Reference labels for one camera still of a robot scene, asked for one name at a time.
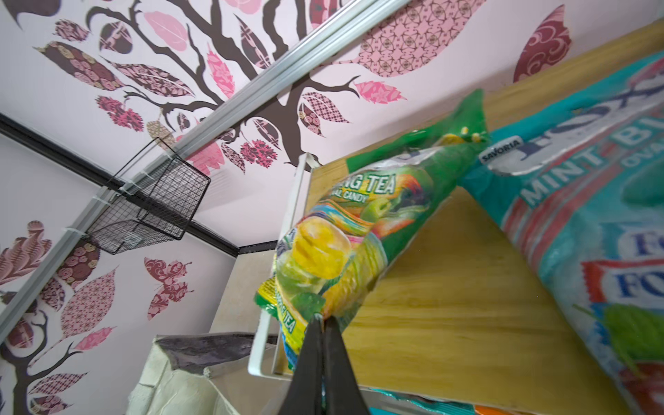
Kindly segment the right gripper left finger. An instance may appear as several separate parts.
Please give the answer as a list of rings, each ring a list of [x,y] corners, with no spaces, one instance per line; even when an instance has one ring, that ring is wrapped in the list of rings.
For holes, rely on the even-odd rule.
[[[292,382],[278,415],[323,413],[323,320],[315,315],[308,324]]]

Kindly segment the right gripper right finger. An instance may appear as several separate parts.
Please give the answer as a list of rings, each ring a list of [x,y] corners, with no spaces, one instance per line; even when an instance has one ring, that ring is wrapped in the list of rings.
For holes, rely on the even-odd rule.
[[[342,339],[338,320],[331,316],[323,329],[323,386],[325,413],[331,415],[370,415]]]

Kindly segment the cream canvas grocery bag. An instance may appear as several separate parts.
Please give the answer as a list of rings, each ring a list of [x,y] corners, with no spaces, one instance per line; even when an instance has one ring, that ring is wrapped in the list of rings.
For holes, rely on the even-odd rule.
[[[126,412],[271,413],[284,387],[248,373],[252,341],[240,332],[157,337]]]

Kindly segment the green yellow snack bag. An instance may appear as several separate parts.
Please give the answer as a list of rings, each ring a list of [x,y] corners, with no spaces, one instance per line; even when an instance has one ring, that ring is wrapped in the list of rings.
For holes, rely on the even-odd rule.
[[[255,300],[280,325],[297,364],[309,321],[350,325],[420,228],[489,146],[484,94],[475,90],[446,119],[351,157],[349,173],[278,241],[271,277]]]

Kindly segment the teal snack bag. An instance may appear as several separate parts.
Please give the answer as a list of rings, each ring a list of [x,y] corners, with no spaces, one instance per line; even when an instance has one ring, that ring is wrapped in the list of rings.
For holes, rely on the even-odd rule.
[[[495,131],[462,185],[632,413],[662,413],[662,54]]]

